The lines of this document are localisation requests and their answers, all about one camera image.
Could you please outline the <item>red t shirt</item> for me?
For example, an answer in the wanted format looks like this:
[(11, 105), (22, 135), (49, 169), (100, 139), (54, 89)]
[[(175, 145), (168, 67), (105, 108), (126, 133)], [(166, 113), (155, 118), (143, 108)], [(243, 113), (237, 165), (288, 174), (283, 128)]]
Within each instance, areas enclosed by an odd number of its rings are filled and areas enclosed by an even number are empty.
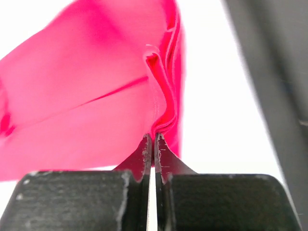
[(173, 0), (76, 0), (0, 62), (0, 179), (112, 166), (144, 134), (180, 154), (184, 34)]

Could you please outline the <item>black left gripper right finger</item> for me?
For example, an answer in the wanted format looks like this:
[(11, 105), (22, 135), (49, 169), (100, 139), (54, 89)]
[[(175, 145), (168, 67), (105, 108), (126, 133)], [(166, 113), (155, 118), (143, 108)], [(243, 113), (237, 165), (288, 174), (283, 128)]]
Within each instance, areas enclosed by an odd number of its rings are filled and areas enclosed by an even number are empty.
[(267, 174), (199, 174), (154, 141), (160, 231), (300, 231), (281, 185)]

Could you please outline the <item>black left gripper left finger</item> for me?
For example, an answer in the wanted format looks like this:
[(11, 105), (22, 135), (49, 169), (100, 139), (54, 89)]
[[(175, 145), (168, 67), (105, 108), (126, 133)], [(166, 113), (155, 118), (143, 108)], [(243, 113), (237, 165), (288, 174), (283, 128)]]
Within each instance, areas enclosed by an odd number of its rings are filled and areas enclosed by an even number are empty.
[(25, 175), (0, 219), (3, 231), (144, 231), (152, 139), (109, 171), (38, 171)]

